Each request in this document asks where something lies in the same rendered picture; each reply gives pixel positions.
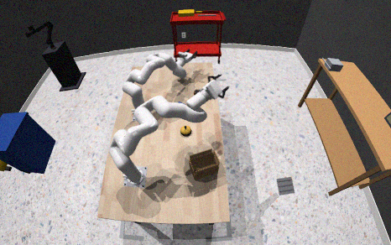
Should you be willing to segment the gold dome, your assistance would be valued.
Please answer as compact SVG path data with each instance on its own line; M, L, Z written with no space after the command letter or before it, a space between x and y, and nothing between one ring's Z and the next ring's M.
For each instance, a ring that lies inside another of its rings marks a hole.
M183 126L180 129L180 133L184 136L189 136L191 134L191 128L189 126Z

